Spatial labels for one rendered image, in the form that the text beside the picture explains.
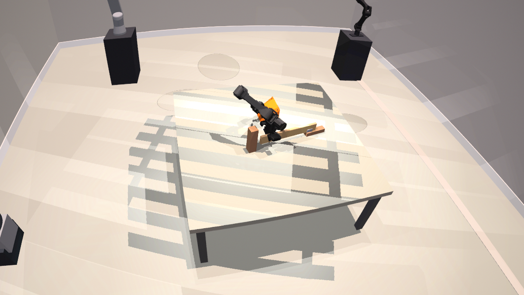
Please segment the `long wooden rail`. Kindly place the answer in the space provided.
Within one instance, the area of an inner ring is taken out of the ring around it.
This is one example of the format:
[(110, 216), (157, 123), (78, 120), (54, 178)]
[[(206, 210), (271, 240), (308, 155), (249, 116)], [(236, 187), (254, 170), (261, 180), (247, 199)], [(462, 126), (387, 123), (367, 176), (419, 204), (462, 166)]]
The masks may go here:
[[(317, 123), (311, 123), (311, 124), (307, 124), (307, 125), (301, 125), (301, 126), (298, 126), (298, 127), (293, 127), (293, 128), (289, 128), (287, 130), (283, 130), (283, 131), (277, 131), (276, 133), (279, 133), (279, 135), (281, 136), (281, 139), (283, 138), (286, 138), (286, 137), (291, 137), (291, 136), (294, 136), (294, 135), (299, 135), (299, 134), (302, 134), (302, 133), (306, 133), (307, 130), (315, 130), (317, 126)], [(313, 131), (312, 130), (312, 131)], [(260, 144), (264, 144), (264, 143), (269, 143), (271, 141), (268, 141), (268, 136), (269, 134), (266, 134), (266, 135), (261, 135), (260, 136)]]

